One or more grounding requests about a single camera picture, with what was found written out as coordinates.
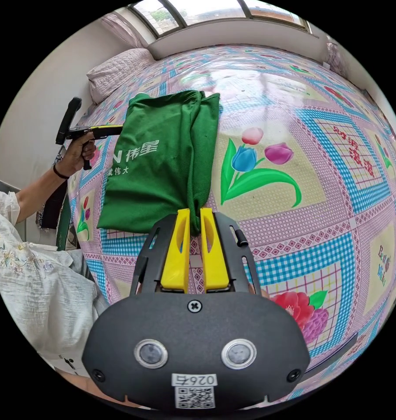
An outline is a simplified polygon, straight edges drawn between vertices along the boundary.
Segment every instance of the bedsheet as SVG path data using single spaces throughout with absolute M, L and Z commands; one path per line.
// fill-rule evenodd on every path
M 280 295 L 277 302 L 303 325 L 310 367 L 358 333 L 351 350 L 285 399 L 297 397 L 346 369 L 375 337 L 396 299 L 396 139 L 347 80 L 304 57 L 246 45 L 158 61 L 79 124 L 123 123 L 136 93 L 186 89 L 221 94 L 207 206 L 239 222 L 261 287 L 270 297 Z M 96 229 L 106 179 L 119 176 L 109 174 L 118 159 L 116 140 L 97 142 L 92 170 L 68 182 L 81 249 L 110 303 L 128 295 L 145 241 L 140 234 Z M 240 146 L 246 159 L 234 159 L 243 152 Z M 242 167 L 235 164 L 244 161 Z M 120 165 L 123 171 L 123 158 Z M 221 187 L 223 170 L 231 180 L 227 189 Z M 258 182 L 244 182 L 255 170 L 262 174 Z M 293 182 L 276 182 L 277 171 Z M 200 238 L 191 238 L 192 294 L 203 292 L 200 247 Z

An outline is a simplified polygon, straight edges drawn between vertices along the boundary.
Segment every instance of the white wall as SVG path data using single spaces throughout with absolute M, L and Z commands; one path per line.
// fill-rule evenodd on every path
M 74 124 L 92 104 L 86 73 L 126 46 L 99 22 L 79 30 L 52 51 L 27 79 L 0 127 L 0 180 L 21 189 L 52 165 L 59 124 L 74 97 L 82 98 Z M 27 241 L 55 244 L 55 231 L 27 220 Z
M 126 7 L 121 7 L 120 9 L 115 10 L 115 12 L 123 16 L 137 30 L 139 38 L 144 46 L 155 41 L 154 34 L 131 11 L 127 10 Z
M 321 61 L 326 52 L 326 34 L 313 25 L 312 32 L 313 34 L 309 34 L 287 25 L 265 21 L 210 21 L 160 38 L 151 43 L 148 49 L 158 60 L 178 52 L 211 45 L 250 44 L 274 46 Z

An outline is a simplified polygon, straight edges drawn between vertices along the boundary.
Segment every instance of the qr code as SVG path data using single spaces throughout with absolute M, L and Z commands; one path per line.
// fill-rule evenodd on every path
M 176 408 L 215 408 L 213 386 L 175 387 Z

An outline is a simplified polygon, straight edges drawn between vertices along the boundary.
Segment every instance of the window frame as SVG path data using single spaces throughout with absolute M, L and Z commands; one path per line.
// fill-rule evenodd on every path
M 192 28 L 194 26 L 205 25 L 208 22 L 217 23 L 217 22 L 225 22 L 225 21 L 246 21 L 246 20 L 270 22 L 270 23 L 275 23 L 277 25 L 284 25 L 290 28 L 298 29 L 299 31 L 302 31 L 308 34 L 312 33 L 308 22 L 305 19 L 301 18 L 300 16 L 298 18 L 300 19 L 301 25 L 294 22 L 288 22 L 288 21 L 283 21 L 280 19 L 275 19 L 273 17 L 270 18 L 270 17 L 265 17 L 265 16 L 254 16 L 252 15 L 251 10 L 247 7 L 245 0 L 236 0 L 239 6 L 242 8 L 243 13 L 245 14 L 245 17 L 240 17 L 240 18 L 239 17 L 229 17 L 229 18 L 225 17 L 221 19 L 210 19 L 203 22 L 193 23 L 191 25 L 188 25 L 186 23 L 185 19 L 183 19 L 183 16 L 170 3 L 170 0 L 158 0 L 158 1 L 161 3 L 162 7 L 164 7 L 172 15 L 172 17 L 174 18 L 174 20 L 176 21 L 178 25 L 178 27 L 170 29 L 169 31 L 163 32 L 162 34 L 159 34 L 157 30 L 154 28 L 154 26 L 147 20 L 147 18 L 144 17 L 143 14 L 139 12 L 137 9 L 135 9 L 135 6 L 141 1 L 137 1 L 135 3 L 131 3 L 128 6 L 126 6 L 126 9 L 129 10 L 131 13 L 133 13 L 139 20 L 141 20 L 141 22 L 148 28 L 148 30 L 152 32 L 156 40 L 161 39 L 165 36 L 168 36 L 174 32 L 181 31 L 186 28 Z

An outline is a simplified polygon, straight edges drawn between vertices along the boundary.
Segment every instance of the purple tulip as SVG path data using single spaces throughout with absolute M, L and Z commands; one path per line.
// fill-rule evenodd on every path
M 268 146 L 265 149 L 265 156 L 275 165 L 283 165 L 294 156 L 294 152 L 287 146 L 286 143 L 281 143 Z
M 258 144 L 263 137 L 263 131 L 260 128 L 252 127 L 248 128 L 242 133 L 242 142 L 244 144 L 251 144 L 254 146 Z

